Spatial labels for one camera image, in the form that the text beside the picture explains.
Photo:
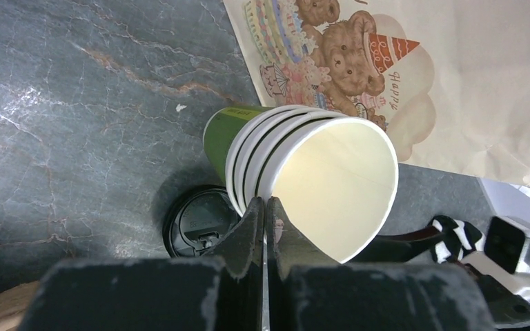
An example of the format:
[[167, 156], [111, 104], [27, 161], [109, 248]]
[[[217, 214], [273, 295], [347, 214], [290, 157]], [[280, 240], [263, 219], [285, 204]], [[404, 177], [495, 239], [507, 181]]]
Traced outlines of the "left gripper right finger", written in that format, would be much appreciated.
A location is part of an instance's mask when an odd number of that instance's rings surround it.
[[474, 278], [444, 264], [332, 260], [266, 205], [269, 326], [272, 330], [494, 330]]

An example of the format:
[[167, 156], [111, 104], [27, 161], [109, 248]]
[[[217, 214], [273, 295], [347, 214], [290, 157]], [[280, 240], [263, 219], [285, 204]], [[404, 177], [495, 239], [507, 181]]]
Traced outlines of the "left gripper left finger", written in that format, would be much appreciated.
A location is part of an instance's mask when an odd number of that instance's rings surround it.
[[256, 330], [264, 202], [206, 254], [69, 259], [41, 280], [20, 330]]

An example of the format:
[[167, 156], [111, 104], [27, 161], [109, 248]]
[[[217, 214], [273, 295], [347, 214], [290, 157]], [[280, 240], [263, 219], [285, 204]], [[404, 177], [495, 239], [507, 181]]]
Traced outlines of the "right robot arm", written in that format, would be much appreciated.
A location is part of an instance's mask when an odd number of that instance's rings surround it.
[[352, 260], [404, 263], [425, 251], [438, 264], [468, 272], [498, 330], [530, 330], [530, 223], [494, 216], [482, 232], [468, 221], [436, 215], [415, 232], [377, 235]]

